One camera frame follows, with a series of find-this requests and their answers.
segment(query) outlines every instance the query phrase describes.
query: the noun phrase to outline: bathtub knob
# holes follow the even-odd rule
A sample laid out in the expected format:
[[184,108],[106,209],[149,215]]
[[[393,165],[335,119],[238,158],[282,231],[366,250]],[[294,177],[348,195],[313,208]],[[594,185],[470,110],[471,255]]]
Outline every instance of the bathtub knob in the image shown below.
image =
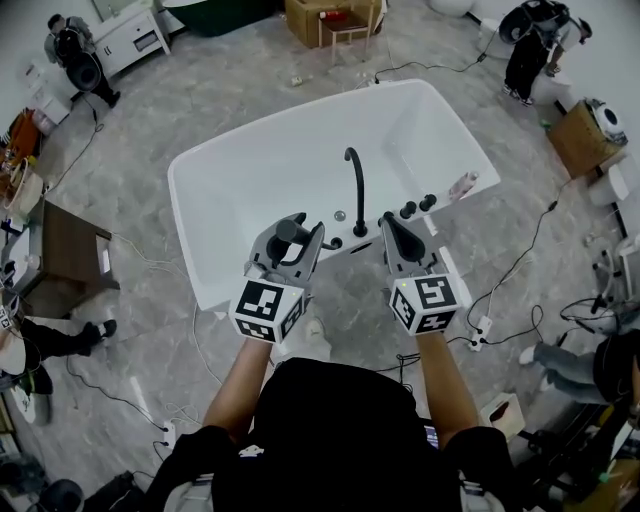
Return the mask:
[[420,201],[420,209],[423,212],[428,212],[429,210],[431,210],[431,207],[436,204],[437,201],[438,199],[436,198],[436,196],[434,196],[433,194],[427,194],[426,196],[424,196],[424,199]]
[[417,209],[418,207],[416,206],[416,203],[414,203],[413,201],[409,201],[404,205],[404,208],[400,210],[400,217],[406,220],[410,218],[414,213],[416,213]]

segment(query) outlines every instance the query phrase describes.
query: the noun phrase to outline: hand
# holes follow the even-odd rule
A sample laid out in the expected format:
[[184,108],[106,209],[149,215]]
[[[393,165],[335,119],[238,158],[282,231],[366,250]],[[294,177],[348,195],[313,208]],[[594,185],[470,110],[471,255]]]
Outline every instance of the hand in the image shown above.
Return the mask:
[[556,74],[560,73],[560,66],[558,66],[557,64],[547,64],[544,71],[547,76],[553,78],[554,76],[556,76]]

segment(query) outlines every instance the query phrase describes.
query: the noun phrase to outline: wooden table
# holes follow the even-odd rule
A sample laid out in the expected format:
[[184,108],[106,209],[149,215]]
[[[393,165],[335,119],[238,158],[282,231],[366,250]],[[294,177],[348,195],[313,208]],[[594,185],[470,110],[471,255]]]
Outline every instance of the wooden table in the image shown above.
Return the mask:
[[[119,290],[103,251],[111,233],[41,199],[30,215],[29,254],[40,256],[13,285],[28,316],[65,318],[71,310],[105,289]],[[3,265],[18,237],[2,251]]]

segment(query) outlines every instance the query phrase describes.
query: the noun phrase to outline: white sneaker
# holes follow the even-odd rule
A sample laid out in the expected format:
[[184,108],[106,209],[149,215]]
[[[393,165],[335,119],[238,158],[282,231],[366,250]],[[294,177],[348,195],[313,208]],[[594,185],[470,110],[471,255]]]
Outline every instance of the white sneaker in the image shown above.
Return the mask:
[[542,377],[542,381],[540,382],[540,391],[544,393],[545,391],[549,391],[553,387],[553,383],[549,382],[549,377],[545,374],[545,376]]
[[526,366],[528,364],[533,363],[534,359],[534,355],[535,355],[535,351],[536,351],[536,346],[532,345],[530,347],[525,348],[521,353],[520,353],[520,357],[518,358],[518,362],[522,365],[522,366]]
[[307,341],[318,338],[325,339],[324,325],[318,317],[313,317],[307,322],[307,325],[304,326],[304,336]]

